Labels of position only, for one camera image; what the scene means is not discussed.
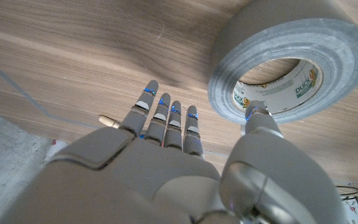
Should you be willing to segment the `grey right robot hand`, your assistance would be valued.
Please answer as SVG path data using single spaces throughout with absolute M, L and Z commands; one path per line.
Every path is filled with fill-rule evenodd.
M 287 141 L 261 101 L 224 170 L 203 155 L 194 106 L 181 116 L 151 81 L 117 128 L 69 144 L 0 223 L 345 223 L 327 173 Z

